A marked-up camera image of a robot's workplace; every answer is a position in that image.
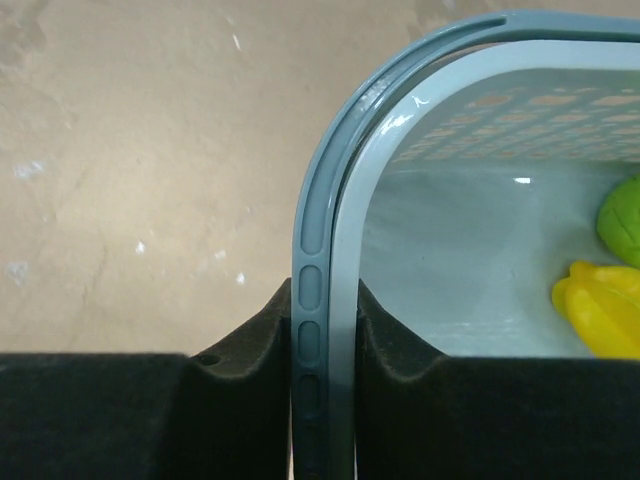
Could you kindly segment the green chayote toy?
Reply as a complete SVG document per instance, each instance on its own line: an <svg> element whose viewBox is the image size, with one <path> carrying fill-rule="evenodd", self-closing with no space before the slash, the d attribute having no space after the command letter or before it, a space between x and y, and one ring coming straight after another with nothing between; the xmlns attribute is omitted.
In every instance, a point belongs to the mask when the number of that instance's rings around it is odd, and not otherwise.
<svg viewBox="0 0 640 480"><path fill-rule="evenodd" d="M605 198L596 231L621 261L639 267L639 175L617 185Z"/></svg>

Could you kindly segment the light blue plastic basket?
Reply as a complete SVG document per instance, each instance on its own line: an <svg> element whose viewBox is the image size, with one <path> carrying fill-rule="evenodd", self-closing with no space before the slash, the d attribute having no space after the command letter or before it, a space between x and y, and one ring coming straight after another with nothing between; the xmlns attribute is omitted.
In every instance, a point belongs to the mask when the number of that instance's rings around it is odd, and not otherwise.
<svg viewBox="0 0 640 480"><path fill-rule="evenodd" d="M516 10L413 44L346 102L293 237L294 472L354 475L357 293L456 356L585 358L550 289L610 263L599 205L639 169L639 24Z"/></svg>

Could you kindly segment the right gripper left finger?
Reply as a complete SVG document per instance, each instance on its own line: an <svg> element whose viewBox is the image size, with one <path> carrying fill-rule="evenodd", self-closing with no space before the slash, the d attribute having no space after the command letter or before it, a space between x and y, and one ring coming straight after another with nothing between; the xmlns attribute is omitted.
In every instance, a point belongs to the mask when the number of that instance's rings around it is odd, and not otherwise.
<svg viewBox="0 0 640 480"><path fill-rule="evenodd" d="M290 286L194 355L5 354L5 479L285 479Z"/></svg>

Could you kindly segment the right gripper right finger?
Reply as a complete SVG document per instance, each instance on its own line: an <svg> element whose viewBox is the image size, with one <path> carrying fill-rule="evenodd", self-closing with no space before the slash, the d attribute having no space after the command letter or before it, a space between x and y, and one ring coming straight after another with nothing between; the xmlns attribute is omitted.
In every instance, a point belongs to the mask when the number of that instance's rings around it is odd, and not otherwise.
<svg viewBox="0 0 640 480"><path fill-rule="evenodd" d="M361 479L635 479L635 361L453 357L358 293Z"/></svg>

